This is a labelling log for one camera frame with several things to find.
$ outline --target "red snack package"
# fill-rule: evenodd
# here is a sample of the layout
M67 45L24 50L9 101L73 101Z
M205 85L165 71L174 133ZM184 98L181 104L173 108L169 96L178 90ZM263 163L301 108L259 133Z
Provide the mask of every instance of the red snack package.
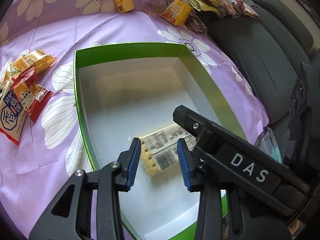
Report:
M9 78L0 100L0 132L4 133L14 144L19 145L21 130L26 121L27 113L10 87L15 79Z
M32 122L36 122L40 113L53 93L39 85L35 68L23 71L11 86L10 90L20 101Z

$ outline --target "barcode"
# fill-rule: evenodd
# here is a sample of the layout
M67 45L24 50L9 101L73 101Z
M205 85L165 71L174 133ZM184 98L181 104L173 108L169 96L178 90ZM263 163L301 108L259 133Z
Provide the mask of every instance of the barcode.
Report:
M44 53L44 51L42 51L41 49L37 49L38 54L44 56L46 55L46 53Z
M160 165L161 170L168 168L170 165L176 162L175 158L173 157L170 151L164 152L156 156L156 161Z

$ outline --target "food package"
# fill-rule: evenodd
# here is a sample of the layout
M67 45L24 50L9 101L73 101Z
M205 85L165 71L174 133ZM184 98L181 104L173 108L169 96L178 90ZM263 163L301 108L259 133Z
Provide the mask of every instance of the food package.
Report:
M142 165L149 176L179 161L177 141L180 138L186 140L189 150L196 145L196 138L176 123L140 137Z
M183 26L186 22L192 8L181 2L180 0L174 0L160 15L174 26Z
M23 71L15 80L10 90L20 101L32 122L36 122L53 95L51 91L39 85L35 67Z
M56 60L56 57L52 57L49 53L44 52L42 49L34 50L28 55L10 64L6 70L1 87L5 86L10 77L17 78L21 72L30 67L34 67L36 74L39 74L49 68Z
M19 100L14 96L10 87L14 83L14 78L7 81L0 100L1 122L0 132L4 133L9 140L18 145L21 130L26 121L27 114Z
M207 30L207 27L204 23L198 18L198 16L194 13L190 13L186 23L184 24L188 30L193 31L199 35L204 34Z

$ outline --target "screw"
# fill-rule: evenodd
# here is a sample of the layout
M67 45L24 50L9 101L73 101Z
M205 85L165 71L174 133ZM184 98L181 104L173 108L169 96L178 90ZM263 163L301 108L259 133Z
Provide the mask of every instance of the screw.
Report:
M199 128L199 124L197 122L195 122L192 127L193 127L193 129L197 130Z
M83 175L83 170L76 170L75 175L81 177Z
M120 166L120 163L117 162L117 161L114 161L114 162L112 162L112 163L110 164L110 166L111 166L112 168L117 168L117 167Z

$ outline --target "yellow snack box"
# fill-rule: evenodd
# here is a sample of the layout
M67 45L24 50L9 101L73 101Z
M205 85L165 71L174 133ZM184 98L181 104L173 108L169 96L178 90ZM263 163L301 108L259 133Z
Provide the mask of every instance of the yellow snack box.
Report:
M160 15L174 26L183 26L191 12L192 8L181 2L180 0L174 0Z

